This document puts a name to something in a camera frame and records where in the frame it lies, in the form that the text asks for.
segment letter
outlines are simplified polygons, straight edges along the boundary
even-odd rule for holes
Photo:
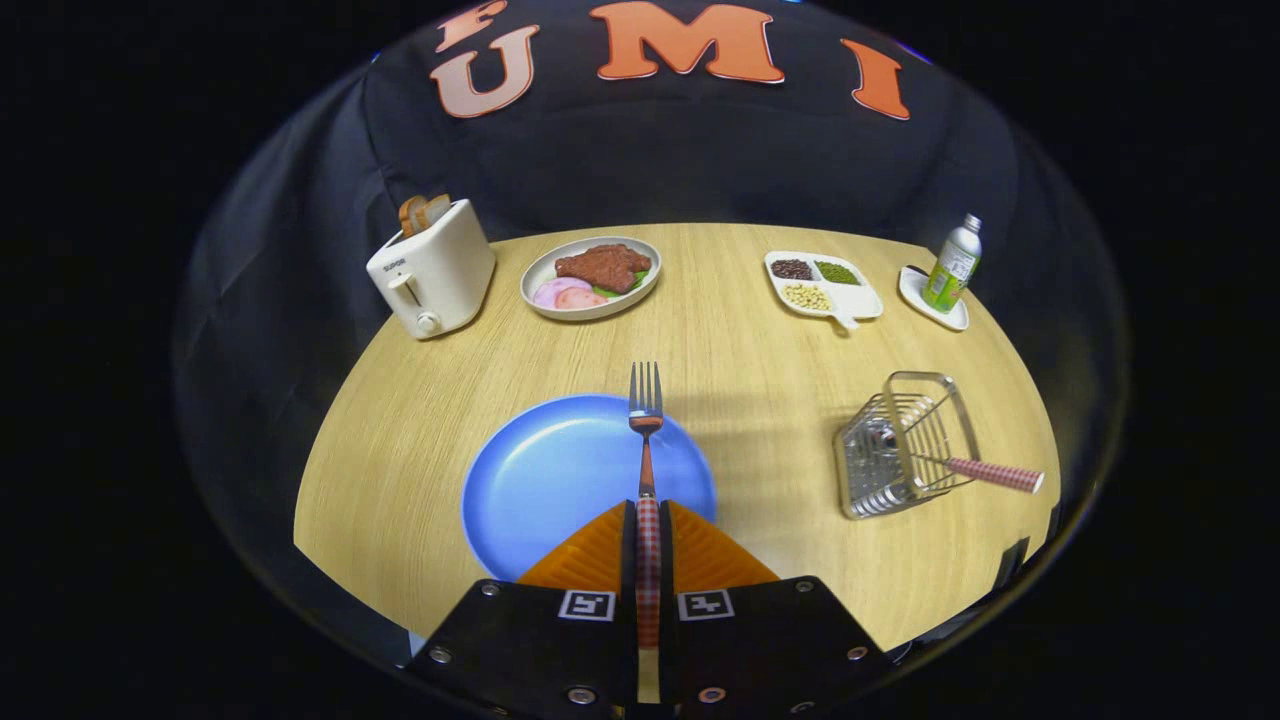
[[[471,60],[479,55],[475,50],[431,70],[430,77],[440,92],[444,111],[454,118],[475,118],[506,108],[524,95],[534,82],[534,55],[529,38],[536,32],[538,26],[526,26],[489,44],[492,50],[502,53],[502,67],[507,73],[502,85],[489,92],[476,92],[471,85]]]
[[[764,26],[771,15],[737,5],[710,5],[687,26],[653,3],[613,3],[588,13],[603,19],[609,33],[609,63],[604,79],[649,77],[658,63],[644,56],[649,45],[671,69],[689,74],[716,44],[707,72],[716,77],[777,83],[786,76],[773,67]]]
[[[506,9],[507,0],[497,0],[494,3],[485,3],[479,8],[472,8],[461,15],[444,20],[436,26],[436,29],[444,31],[444,41],[440,42],[440,46],[436,47],[435,51],[444,53],[449,47],[453,47],[458,42],[489,27],[493,24],[493,20],[489,18]]]
[[[852,50],[854,58],[858,59],[861,85],[854,90],[854,100],[895,120],[911,119],[911,111],[902,105],[897,87],[897,70],[902,69],[902,65],[893,58],[852,40],[841,40],[840,44]]]

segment checkered fork handle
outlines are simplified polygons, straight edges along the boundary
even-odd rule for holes
[[[947,469],[975,480],[1004,486],[1016,491],[1034,495],[1044,482],[1044,473],[1039,470],[1024,470],[1021,468],[1006,468],[992,465],[978,460],[964,457],[951,457],[946,461]]]
[[[641,648],[658,647],[658,603],[662,594],[662,543],[658,530],[658,501],[636,502],[636,628]]]

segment round table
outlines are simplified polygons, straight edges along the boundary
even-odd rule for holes
[[[520,277],[553,247],[623,234],[657,247],[663,273],[618,315],[570,324],[527,307]],[[882,648],[937,626],[992,589],[1002,553],[1046,539],[1060,492],[1044,405],[991,314],[966,295],[956,333],[906,305],[899,270],[924,247],[828,231],[654,224],[493,243],[498,265],[467,327],[429,341],[394,316],[364,351],[315,438],[293,541],[374,610],[429,637],[484,570],[460,498],[485,441],[522,410],[564,395],[626,395],[631,363],[662,366],[666,411],[696,439],[718,493],[718,527],[782,578],[822,578]],[[786,310],[764,254],[856,264],[884,302],[846,331]],[[1036,496],[972,483],[867,520],[840,510],[832,438],[895,370],[950,374],[984,460],[1044,470]],[[639,457],[636,457],[639,471]],[[658,492],[662,495],[660,478]]]

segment bottle label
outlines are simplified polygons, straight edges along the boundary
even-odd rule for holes
[[[942,249],[942,258],[938,258],[938,263],[951,273],[951,277],[960,281],[961,284],[966,284],[978,259],[948,242]]]
[[[941,313],[951,311],[960,293],[969,286],[969,277],[978,265],[978,259],[947,242],[942,246],[942,256],[933,265],[929,281],[920,296],[924,304]]]

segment blue plate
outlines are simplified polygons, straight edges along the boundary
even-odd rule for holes
[[[493,578],[516,580],[579,528],[635,500],[643,438],[627,400],[572,395],[525,410],[476,455],[462,488],[462,529]],[[667,418],[649,441],[658,500],[716,521],[707,459]]]

